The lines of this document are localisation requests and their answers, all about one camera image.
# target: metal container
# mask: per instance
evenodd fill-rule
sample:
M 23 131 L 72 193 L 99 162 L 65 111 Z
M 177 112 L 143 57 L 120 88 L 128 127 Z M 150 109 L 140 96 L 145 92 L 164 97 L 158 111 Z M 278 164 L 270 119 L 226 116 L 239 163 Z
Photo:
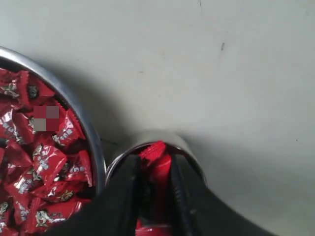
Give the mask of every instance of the metal container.
M 87 141 L 89 142 L 96 193 L 100 193 L 105 186 L 106 173 L 106 164 L 100 144 L 100 138 L 90 121 L 88 113 L 84 111 L 80 102 L 71 92 L 71 90 L 54 74 L 33 60 L 4 47 L 0 47 L 0 68 L 14 72 L 27 70 L 30 73 L 36 75 L 37 77 L 41 78 L 48 86 L 50 86 L 57 93 L 57 95 L 66 102 L 67 106 L 75 112 L 86 135 Z
M 197 173 L 199 173 L 199 175 L 203 178 L 205 184 L 207 184 L 204 172 L 201 169 L 196 157 L 189 149 L 187 143 L 180 136 L 165 130 L 151 130 L 129 137 L 117 148 L 113 155 L 113 162 L 109 165 L 106 173 L 105 185 L 109 183 L 110 178 L 113 176 L 113 173 L 119 167 L 119 163 L 124 158 L 126 158 L 129 154 L 137 152 L 140 149 L 144 149 L 159 140 L 164 141 L 169 147 L 172 147 L 177 152 L 182 153 Z

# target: white table surface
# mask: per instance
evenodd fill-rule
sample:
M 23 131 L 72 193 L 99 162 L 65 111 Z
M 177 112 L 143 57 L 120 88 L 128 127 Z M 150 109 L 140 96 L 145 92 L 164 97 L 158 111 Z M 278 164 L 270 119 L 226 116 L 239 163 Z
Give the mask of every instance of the white table surface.
M 174 130 L 230 206 L 314 235 L 314 1 L 0 0 L 0 29 L 73 87 L 104 139 Z

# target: stainless steel bowl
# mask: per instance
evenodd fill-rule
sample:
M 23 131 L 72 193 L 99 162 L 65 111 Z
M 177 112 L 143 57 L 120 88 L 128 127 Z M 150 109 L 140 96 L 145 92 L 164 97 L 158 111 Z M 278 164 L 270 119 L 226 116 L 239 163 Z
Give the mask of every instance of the stainless steel bowl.
M 201 169 L 196 157 L 189 149 L 187 143 L 180 136 L 165 130 L 151 130 L 129 137 L 117 148 L 113 155 L 113 162 L 109 165 L 106 173 L 105 185 L 109 183 L 110 178 L 124 158 L 126 158 L 129 154 L 139 151 L 139 149 L 143 149 L 159 140 L 164 141 L 168 146 L 175 148 L 178 152 L 181 152 L 207 184 L 204 172 Z
M 90 121 L 88 113 L 84 111 L 71 90 L 54 74 L 33 60 L 4 47 L 0 47 L 0 68 L 15 72 L 27 70 L 33 73 L 49 85 L 66 102 L 67 106 L 75 112 L 90 145 L 92 172 L 96 193 L 98 194 L 105 186 L 106 172 L 100 138 Z

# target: small metal cup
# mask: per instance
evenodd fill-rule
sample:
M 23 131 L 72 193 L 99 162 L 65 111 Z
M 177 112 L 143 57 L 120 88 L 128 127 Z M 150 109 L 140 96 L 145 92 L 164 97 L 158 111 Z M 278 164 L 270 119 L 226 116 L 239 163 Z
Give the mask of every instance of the small metal cup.
M 165 130 L 151 130 L 138 133 L 126 139 L 115 151 L 113 155 L 113 162 L 107 169 L 105 185 L 110 181 L 113 173 L 119 166 L 119 163 L 127 157 L 129 154 L 144 149 L 145 147 L 157 142 L 165 142 L 169 147 L 174 148 L 177 152 L 183 154 L 187 161 L 197 171 L 197 173 L 203 178 L 205 184 L 207 184 L 206 177 L 201 169 L 196 157 L 189 149 L 187 143 L 177 134 L 165 131 Z

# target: bowl rim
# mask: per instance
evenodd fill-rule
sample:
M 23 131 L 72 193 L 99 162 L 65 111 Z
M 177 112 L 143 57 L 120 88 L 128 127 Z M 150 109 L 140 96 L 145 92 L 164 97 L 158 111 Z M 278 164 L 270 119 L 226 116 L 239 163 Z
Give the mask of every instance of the bowl rim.
M 91 119 L 87 112 L 83 109 L 77 97 L 57 76 L 45 69 L 32 59 L 5 47 L 0 46 L 0 59 L 18 64 L 20 67 L 31 71 L 40 77 L 50 87 L 54 88 L 58 94 L 64 98 L 69 107 L 74 111 L 84 133 L 87 136 L 87 141 L 92 153 L 92 169 L 94 170 L 94 181 L 96 187 L 96 194 L 99 194 L 105 187 L 106 178 L 106 163 L 101 147 L 99 134 L 96 132 Z

